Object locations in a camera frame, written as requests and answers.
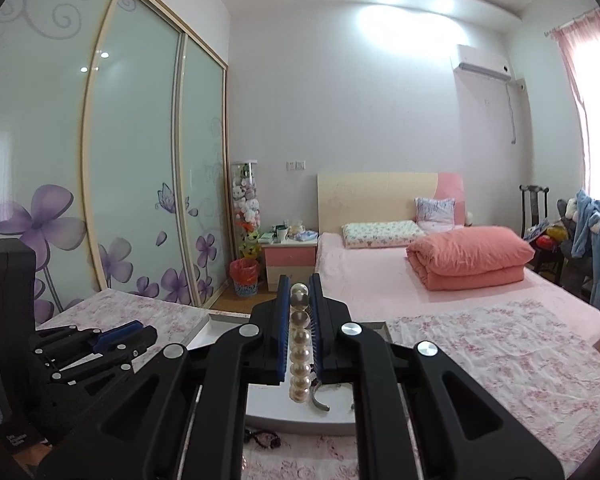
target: wardrobe door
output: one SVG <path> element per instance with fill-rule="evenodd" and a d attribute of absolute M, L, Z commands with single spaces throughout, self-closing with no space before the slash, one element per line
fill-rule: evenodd
<path fill-rule="evenodd" d="M 0 8 L 0 237 L 36 253 L 38 323 L 99 290 L 77 167 L 88 67 L 110 2 Z"/>
<path fill-rule="evenodd" d="M 222 83 L 224 70 L 187 38 L 180 115 L 182 189 L 188 197 L 187 239 L 200 303 L 227 279 Z"/>
<path fill-rule="evenodd" d="M 189 304 L 171 164 L 179 37 L 141 0 L 119 1 L 94 82 L 89 180 L 106 286 Z"/>

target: white tray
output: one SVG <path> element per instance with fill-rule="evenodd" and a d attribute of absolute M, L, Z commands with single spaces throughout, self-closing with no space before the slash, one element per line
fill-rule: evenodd
<path fill-rule="evenodd" d="M 214 343 L 224 332 L 249 322 L 247 317 L 214 314 L 202 320 L 190 334 L 188 349 Z M 362 325 L 381 333 L 390 341 L 384 322 L 366 322 Z M 298 404 L 289 398 L 289 379 L 280 386 L 251 384 L 247 395 L 246 424 L 263 430 L 295 434 L 354 435 L 356 433 L 353 393 L 351 384 L 322 386 L 316 398 L 330 407 L 328 412 L 319 410 L 311 400 Z"/>

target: wooden chair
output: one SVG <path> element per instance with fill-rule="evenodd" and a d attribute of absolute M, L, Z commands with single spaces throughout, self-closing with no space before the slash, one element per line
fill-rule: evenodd
<path fill-rule="evenodd" d="M 524 236 L 526 232 L 526 199 L 525 193 L 529 193 L 529 204 L 531 209 L 531 225 L 533 227 L 540 223 L 540 206 L 538 200 L 538 194 L 544 195 L 544 216 L 542 220 L 547 218 L 548 215 L 548 187 L 535 186 L 531 184 L 529 186 L 520 186 L 522 192 L 522 232 L 520 236 Z M 560 278 L 562 277 L 562 267 L 564 266 L 564 255 L 560 250 L 560 247 L 556 247 L 553 251 L 547 251 L 538 247 L 535 242 L 531 242 L 531 246 L 536 251 L 536 256 L 532 261 L 534 266 L 534 272 L 539 274 L 540 272 L 549 272 L 554 275 L 554 283 L 560 285 Z"/>

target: beige headboard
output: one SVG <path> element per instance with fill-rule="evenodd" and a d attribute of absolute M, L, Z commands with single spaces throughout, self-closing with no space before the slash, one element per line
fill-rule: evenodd
<path fill-rule="evenodd" d="M 464 223 L 464 189 L 457 173 L 320 173 L 320 232 L 340 234 L 349 222 L 415 219 L 419 196 L 455 198 L 456 223 Z"/>

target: clear cylindrical toy container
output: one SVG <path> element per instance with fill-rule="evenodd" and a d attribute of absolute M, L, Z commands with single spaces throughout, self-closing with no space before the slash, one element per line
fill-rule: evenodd
<path fill-rule="evenodd" d="M 260 229 L 260 202 L 256 187 L 257 160 L 231 163 L 231 197 L 235 241 L 238 255 L 243 258 L 258 257 L 257 243 Z"/>

